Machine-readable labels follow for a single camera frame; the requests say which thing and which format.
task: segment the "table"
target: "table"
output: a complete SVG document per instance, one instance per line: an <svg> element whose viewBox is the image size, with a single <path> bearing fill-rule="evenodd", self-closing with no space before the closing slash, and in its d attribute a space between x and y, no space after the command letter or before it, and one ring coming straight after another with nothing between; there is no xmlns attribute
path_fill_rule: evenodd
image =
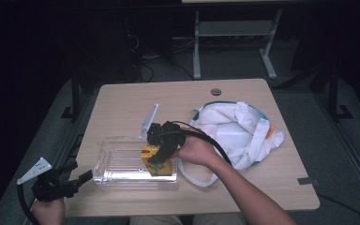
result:
<svg viewBox="0 0 360 225"><path fill-rule="evenodd" d="M211 90L221 90L220 96ZM85 131L77 162L70 179L92 170L104 138L138 137L141 121L154 103L159 109L155 123L189 122L193 108L213 100L245 101L264 112L272 125L285 134L285 141L260 164L243 175L285 210L313 210L320 202L311 184L300 185L308 177L271 91L263 79L107 84L101 87ZM66 199L68 217L132 215L188 215L239 212L220 181L211 187L196 187L181 175L177 190L102 191L89 181L80 192Z"/></svg>

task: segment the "right hand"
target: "right hand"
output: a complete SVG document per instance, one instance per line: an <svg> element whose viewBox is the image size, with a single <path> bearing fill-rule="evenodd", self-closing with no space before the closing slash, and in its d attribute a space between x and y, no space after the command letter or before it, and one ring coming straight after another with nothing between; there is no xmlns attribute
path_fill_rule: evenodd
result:
<svg viewBox="0 0 360 225"><path fill-rule="evenodd" d="M184 128L195 132L201 132L193 128ZM177 149L174 157L179 157L189 163L203 165L210 168L212 163L217 160L224 160L212 146L211 143L201 140L193 136L186 136L186 141L179 149Z"/></svg>

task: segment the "bag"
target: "bag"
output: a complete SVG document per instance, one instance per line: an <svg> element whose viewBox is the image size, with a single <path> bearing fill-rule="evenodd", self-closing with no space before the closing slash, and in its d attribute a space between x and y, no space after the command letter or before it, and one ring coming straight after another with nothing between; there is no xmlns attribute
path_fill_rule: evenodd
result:
<svg viewBox="0 0 360 225"><path fill-rule="evenodd" d="M246 102L213 101L196 111L190 124L218 142L239 172L262 161L284 141L283 132L275 130L261 111ZM218 179L213 174L209 182L199 181L186 173L181 159L178 167L199 187L209 187Z"/></svg>

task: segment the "small object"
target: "small object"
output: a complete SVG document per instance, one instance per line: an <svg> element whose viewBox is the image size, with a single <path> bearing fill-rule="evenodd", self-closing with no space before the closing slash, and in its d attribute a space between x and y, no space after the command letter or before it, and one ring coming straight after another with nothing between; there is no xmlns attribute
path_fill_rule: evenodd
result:
<svg viewBox="0 0 360 225"><path fill-rule="evenodd" d="M152 163L152 158L159 150L159 145L147 144L142 148L142 162L152 176L172 176L173 164L171 159L164 162Z"/></svg>
<svg viewBox="0 0 360 225"><path fill-rule="evenodd" d="M212 94L212 96L220 96L221 90L218 88L213 88L212 90L210 90L210 94Z"/></svg>

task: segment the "gray floor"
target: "gray floor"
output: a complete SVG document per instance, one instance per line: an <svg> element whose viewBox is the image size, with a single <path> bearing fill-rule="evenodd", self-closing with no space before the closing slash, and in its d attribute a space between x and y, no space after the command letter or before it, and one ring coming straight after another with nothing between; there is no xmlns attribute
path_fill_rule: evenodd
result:
<svg viewBox="0 0 360 225"><path fill-rule="evenodd" d="M244 39L236 46L221 45L216 46L215 52L202 51L202 79L263 78L269 85L275 85L298 73L290 71L297 41L277 40L274 43L270 53L278 75L274 81L268 79L258 52L262 43L263 40ZM192 52L177 53L174 62L172 65L162 58L146 61L145 64L154 70L151 82L189 81L186 70L192 72ZM142 67L145 80L152 74L150 68ZM340 127L347 134L360 156L360 103L353 89L340 80L338 103L349 108L353 119L334 123L321 104L326 92L322 97L311 93L308 89L310 80L307 78L286 90L273 90L273 94L317 193L332 200L321 197L319 209L290 213L299 224L360 224L360 214L355 213L360 213L360 176L337 131ZM97 94L98 90L94 95L82 95L82 117L71 123L70 119L60 118L63 110L71 104L70 82L63 86L0 202L0 224L26 223L17 200L16 180L40 157L53 161L58 149L68 148L78 134L84 133ZM29 190L33 182L28 183L25 190ZM32 196L27 194L27 199L31 201ZM67 224L126 223L125 217L67 219Z"/></svg>

